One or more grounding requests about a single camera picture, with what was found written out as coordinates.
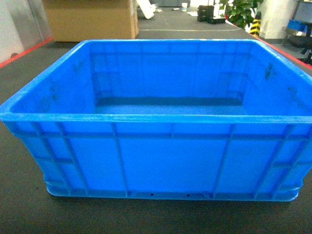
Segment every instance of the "potted plant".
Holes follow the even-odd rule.
[[[252,11],[258,7],[258,3],[264,0],[220,0],[224,5],[225,14],[228,15],[228,21],[232,24],[245,29],[246,25],[250,26],[254,18]]]

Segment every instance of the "gray carpet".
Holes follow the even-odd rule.
[[[170,9],[139,25],[146,39],[251,38]],[[1,68],[0,103],[75,44],[50,42]],[[311,233],[312,173],[304,183],[291,203],[53,197],[23,143],[0,123],[0,233]]]
[[[303,58],[306,58],[308,55],[302,55],[301,54],[301,51],[302,49],[300,48],[296,48],[290,44],[285,44],[285,45],[282,45],[282,44],[272,44],[273,46],[275,46],[276,48],[286,52],[287,54],[297,58],[297,59],[303,59]]]

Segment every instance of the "red floor line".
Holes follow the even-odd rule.
[[[19,54],[16,55],[15,57],[9,58],[8,60],[6,60],[6,61],[0,63],[0,68],[2,68],[2,67],[4,67],[5,65],[7,65],[7,64],[9,64],[9,63],[11,63],[11,62],[13,62],[14,60],[17,60],[18,58],[20,58],[20,57],[22,57],[22,56],[28,54],[28,53],[31,52],[31,51],[38,49],[39,47],[43,46],[44,44],[46,44],[46,43],[48,43],[49,41],[52,41],[52,40],[53,40],[53,37],[50,37],[50,38],[48,38],[47,40],[44,40],[43,42],[41,42],[41,43],[39,43],[39,44],[37,44],[37,45],[35,45],[35,46],[29,48],[28,50],[25,50],[24,52],[19,53]]]
[[[275,46],[273,46],[273,45],[267,43],[266,41],[264,41],[264,40],[262,40],[262,39],[260,39],[260,38],[257,38],[257,37],[255,37],[255,38],[258,39],[259,41],[265,43],[266,45],[268,45],[268,46],[271,47],[272,49],[276,50],[276,51],[279,52],[280,54],[282,54],[282,55],[284,55],[284,56],[286,56],[286,57],[288,57],[288,58],[294,60],[295,62],[301,64],[302,66],[305,66],[306,68],[312,70],[312,66],[311,66],[311,65],[306,64],[306,63],[300,61],[299,59],[297,59],[297,58],[291,56],[290,54],[287,54],[285,51],[282,51],[282,50],[276,48]]]

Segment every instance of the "black object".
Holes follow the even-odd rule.
[[[206,16],[197,16],[197,21],[198,22],[206,22],[207,21],[207,17]]]
[[[254,19],[260,20],[261,18],[262,18],[261,11],[258,11]]]
[[[211,23],[211,24],[219,24],[219,23],[225,23],[226,18],[224,17],[208,17],[207,18],[207,23]]]
[[[309,22],[302,22],[302,24],[306,24],[308,26],[306,36],[291,36],[289,37],[288,41],[289,43],[297,48],[304,48],[301,52],[301,54],[306,54],[308,51],[308,57],[303,59],[303,62],[307,64],[311,64],[312,60],[312,23]]]
[[[197,11],[198,13],[197,21],[204,22],[204,21],[207,21],[208,18],[213,18],[214,10],[215,10],[215,6],[200,5]]]

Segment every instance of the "crate bottom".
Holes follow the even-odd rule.
[[[96,114],[246,115],[235,98],[102,98]]]
[[[90,198],[131,198],[131,199],[153,199],[153,200],[224,200],[224,201],[278,201],[289,202],[295,200],[299,191],[289,191],[277,194],[275,197],[270,193],[258,193],[256,197],[249,193],[194,193],[194,192],[128,192],[91,190],[88,194],[84,190],[72,190],[68,193],[67,189],[60,189],[56,186],[47,186],[47,191],[54,196],[63,197],[90,197]]]

